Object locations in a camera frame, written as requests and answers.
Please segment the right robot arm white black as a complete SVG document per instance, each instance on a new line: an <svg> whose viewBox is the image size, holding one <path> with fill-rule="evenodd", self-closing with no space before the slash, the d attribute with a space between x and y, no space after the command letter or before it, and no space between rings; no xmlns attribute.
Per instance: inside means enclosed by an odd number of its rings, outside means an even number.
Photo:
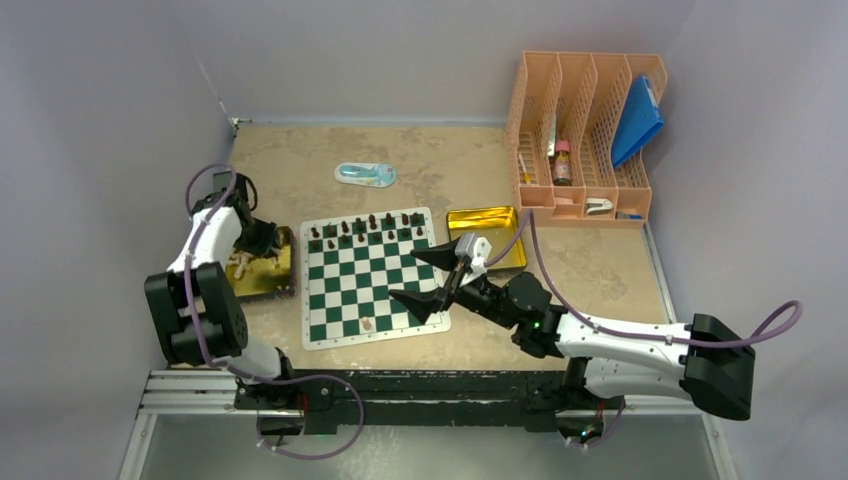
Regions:
<svg viewBox="0 0 848 480"><path fill-rule="evenodd" d="M422 292L390 291L414 318L459 305L509 331L523 352L577 361L561 392L576 407L596 398L625 395L674 397L724 419L751 416L756 353L719 319L697 314L688 324L642 324L609 319L556 305L532 273L498 286L483 264L490 250L474 235L411 254L444 270L441 286Z"/></svg>

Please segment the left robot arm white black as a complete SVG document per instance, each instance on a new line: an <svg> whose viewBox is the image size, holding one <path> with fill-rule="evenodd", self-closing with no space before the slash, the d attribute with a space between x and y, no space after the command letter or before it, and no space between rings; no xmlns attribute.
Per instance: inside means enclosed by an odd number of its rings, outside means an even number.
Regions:
<svg viewBox="0 0 848 480"><path fill-rule="evenodd" d="M298 382L284 352L248 332L246 316L227 275L231 254L274 258L281 237L273 222L253 215L251 180L227 169L214 174L213 190L190 205L191 231L178 257L143 289L157 339L170 364L229 371L260 383L272 408L297 399Z"/></svg>

